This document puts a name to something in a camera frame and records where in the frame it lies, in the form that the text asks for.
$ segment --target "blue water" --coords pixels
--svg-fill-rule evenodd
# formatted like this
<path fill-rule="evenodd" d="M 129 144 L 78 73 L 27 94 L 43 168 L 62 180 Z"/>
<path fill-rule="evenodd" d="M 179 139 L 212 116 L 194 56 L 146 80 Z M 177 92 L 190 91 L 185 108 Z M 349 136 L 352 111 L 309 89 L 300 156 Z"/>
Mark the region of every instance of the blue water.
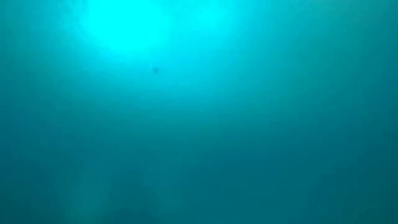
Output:
<path fill-rule="evenodd" d="M 0 223 L 398 223 L 396 1 L 157 2 L 144 53 L 0 2 Z"/>

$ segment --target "small particle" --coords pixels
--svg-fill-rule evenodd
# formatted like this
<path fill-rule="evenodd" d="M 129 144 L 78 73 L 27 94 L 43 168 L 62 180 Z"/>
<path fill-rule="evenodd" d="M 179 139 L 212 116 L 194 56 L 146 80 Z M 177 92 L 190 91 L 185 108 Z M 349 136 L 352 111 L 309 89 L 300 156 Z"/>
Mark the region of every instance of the small particle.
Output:
<path fill-rule="evenodd" d="M 153 68 L 152 68 L 152 72 L 153 72 L 154 74 L 158 74 L 158 73 L 159 73 L 159 68 L 158 68 L 158 67 L 153 67 Z"/>

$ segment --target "water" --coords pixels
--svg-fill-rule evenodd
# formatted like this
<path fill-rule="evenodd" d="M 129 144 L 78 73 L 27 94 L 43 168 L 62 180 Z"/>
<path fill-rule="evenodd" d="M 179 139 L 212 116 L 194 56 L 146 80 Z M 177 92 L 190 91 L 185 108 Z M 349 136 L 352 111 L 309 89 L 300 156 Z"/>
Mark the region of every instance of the water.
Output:
<path fill-rule="evenodd" d="M 156 2 L 144 54 L 0 3 L 0 223 L 398 222 L 395 1 Z"/>

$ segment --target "light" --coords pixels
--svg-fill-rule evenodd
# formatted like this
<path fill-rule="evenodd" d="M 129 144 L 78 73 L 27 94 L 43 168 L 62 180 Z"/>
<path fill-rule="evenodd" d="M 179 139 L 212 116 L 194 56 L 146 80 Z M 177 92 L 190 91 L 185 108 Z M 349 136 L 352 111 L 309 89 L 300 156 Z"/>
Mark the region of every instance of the light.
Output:
<path fill-rule="evenodd" d="M 122 52 L 145 52 L 165 44 L 169 17 L 148 0 L 89 0 L 83 26 L 100 46 Z"/>
<path fill-rule="evenodd" d="M 219 1 L 201 2 L 197 7 L 196 26 L 208 32 L 224 30 L 230 19 L 226 7 Z"/>

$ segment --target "dark speck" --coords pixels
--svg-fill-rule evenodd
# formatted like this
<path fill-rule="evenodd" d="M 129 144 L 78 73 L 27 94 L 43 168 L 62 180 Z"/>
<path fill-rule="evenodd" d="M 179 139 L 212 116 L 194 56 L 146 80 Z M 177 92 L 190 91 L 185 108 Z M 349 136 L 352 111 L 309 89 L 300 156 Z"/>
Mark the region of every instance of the dark speck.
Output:
<path fill-rule="evenodd" d="M 152 72 L 153 72 L 154 74 L 158 74 L 158 73 L 159 73 L 159 68 L 158 68 L 158 67 L 153 67 L 153 68 L 152 68 Z"/>

